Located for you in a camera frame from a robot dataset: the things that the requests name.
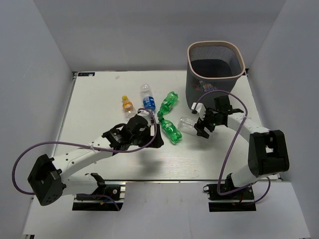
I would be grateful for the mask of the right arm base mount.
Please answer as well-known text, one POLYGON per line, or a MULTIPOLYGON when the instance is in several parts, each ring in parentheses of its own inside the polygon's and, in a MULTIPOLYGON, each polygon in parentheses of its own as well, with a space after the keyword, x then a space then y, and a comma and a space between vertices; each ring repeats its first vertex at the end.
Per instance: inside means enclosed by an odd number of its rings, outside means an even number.
POLYGON ((217 193, 217 184, 207 184, 203 192, 208 194, 210 212, 253 212, 256 211, 252 187, 233 194, 221 196, 217 193))

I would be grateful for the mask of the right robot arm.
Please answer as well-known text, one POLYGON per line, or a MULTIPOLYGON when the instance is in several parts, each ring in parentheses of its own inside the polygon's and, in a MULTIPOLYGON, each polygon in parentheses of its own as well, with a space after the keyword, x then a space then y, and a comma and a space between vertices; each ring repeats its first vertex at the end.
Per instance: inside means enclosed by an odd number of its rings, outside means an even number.
POLYGON ((233 108, 228 96, 215 98, 213 109, 196 102, 191 110, 199 116, 194 125, 197 136, 209 138, 209 133, 221 125, 235 131, 221 171, 225 169, 238 136, 244 138, 249 145, 247 164, 228 174, 224 183, 218 181, 218 195, 238 198, 243 189, 252 186, 258 180, 288 171, 290 162, 284 133, 281 130, 270 130, 260 126, 248 117, 247 108, 233 108))

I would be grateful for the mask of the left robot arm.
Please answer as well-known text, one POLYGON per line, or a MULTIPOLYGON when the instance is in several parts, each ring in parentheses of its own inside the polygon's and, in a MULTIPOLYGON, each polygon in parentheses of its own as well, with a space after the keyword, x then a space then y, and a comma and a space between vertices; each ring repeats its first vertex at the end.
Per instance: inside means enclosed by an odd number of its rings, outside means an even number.
POLYGON ((105 194, 104 179, 97 173, 77 175, 78 171, 101 159, 129 153, 130 146, 140 150, 163 145, 160 125, 153 123, 146 114, 139 113, 89 145, 60 156, 44 154, 38 157, 27 180, 41 206, 50 205, 64 195, 85 194, 99 199, 105 194))

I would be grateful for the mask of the red label red cap bottle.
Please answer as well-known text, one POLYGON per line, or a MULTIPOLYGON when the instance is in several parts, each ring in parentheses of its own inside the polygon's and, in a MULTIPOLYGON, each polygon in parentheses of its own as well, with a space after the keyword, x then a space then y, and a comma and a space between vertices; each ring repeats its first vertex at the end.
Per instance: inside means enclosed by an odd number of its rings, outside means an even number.
POLYGON ((196 91, 202 92, 202 85, 201 84, 193 84, 193 88, 196 91))

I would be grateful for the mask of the white cap labelled bottle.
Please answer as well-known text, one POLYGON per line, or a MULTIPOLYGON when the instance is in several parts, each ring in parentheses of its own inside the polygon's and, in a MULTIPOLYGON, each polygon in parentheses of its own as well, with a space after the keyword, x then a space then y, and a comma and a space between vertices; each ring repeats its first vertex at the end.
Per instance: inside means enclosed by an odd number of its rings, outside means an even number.
POLYGON ((217 90, 216 86, 213 84, 204 84, 202 87, 204 92, 210 92, 210 91, 215 91, 217 90))

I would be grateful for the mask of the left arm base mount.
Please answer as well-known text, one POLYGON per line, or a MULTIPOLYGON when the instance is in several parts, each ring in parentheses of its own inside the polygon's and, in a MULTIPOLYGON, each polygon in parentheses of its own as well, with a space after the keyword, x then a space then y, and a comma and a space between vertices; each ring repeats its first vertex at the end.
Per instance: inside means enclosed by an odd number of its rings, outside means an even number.
POLYGON ((125 182, 105 182, 92 194, 77 194, 73 200, 73 211, 117 212, 125 198, 125 182))

